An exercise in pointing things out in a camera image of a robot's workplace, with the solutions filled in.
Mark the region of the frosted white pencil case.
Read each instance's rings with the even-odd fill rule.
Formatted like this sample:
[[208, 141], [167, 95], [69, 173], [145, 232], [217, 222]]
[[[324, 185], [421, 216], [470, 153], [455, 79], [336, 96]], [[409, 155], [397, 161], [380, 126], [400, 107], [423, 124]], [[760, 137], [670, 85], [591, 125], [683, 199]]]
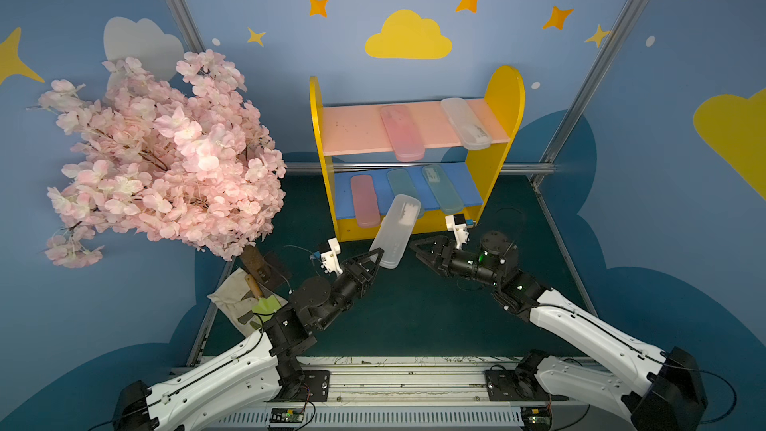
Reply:
[[397, 195], [394, 198], [370, 247], [371, 251], [381, 249], [381, 267], [398, 267], [419, 219], [421, 208], [420, 201], [413, 197]]

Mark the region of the white pencil case with label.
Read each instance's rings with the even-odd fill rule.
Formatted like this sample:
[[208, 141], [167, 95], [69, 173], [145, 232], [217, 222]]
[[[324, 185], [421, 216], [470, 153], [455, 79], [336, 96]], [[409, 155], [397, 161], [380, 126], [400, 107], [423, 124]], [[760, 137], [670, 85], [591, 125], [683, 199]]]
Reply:
[[443, 99], [440, 106], [466, 150], [484, 150], [492, 145], [491, 135], [465, 99]]

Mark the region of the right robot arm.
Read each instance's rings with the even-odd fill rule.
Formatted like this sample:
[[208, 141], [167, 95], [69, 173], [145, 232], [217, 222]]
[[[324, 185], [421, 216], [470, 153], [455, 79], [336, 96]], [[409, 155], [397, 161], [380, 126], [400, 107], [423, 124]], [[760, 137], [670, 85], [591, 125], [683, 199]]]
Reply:
[[608, 411], [636, 430], [695, 430], [701, 425], [708, 399], [690, 353], [642, 342], [522, 271], [517, 247], [502, 233], [485, 233], [476, 253], [446, 235], [413, 243], [375, 239], [372, 246], [381, 249], [381, 265], [387, 269], [397, 267], [405, 249], [411, 249], [442, 277], [490, 285], [504, 311], [564, 339], [602, 365], [594, 370], [532, 351], [518, 366], [520, 379], [530, 387]]

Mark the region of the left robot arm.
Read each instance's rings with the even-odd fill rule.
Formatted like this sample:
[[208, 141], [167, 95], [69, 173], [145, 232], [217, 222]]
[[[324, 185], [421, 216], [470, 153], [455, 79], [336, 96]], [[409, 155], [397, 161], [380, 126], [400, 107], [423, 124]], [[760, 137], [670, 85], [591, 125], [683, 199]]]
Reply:
[[382, 249], [373, 249], [345, 259], [334, 281], [307, 279], [259, 330], [211, 361], [165, 382], [128, 385], [112, 427], [201, 430], [245, 405], [297, 397], [304, 383], [298, 357], [367, 293], [382, 258]]

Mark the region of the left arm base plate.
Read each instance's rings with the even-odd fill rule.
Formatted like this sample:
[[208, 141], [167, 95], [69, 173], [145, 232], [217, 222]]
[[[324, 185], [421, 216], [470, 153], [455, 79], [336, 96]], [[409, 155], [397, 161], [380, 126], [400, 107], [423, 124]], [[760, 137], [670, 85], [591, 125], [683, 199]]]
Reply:
[[311, 401], [326, 402], [331, 373], [329, 370], [303, 370], [287, 378], [279, 379], [281, 390], [273, 402]]

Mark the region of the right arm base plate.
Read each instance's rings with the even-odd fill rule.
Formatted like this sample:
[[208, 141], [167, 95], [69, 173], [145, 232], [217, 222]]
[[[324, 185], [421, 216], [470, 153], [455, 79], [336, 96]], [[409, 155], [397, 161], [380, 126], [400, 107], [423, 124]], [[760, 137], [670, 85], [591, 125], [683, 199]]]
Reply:
[[535, 375], [528, 371], [492, 367], [484, 371], [484, 377], [489, 399], [493, 402], [569, 400], [566, 396], [544, 391]]

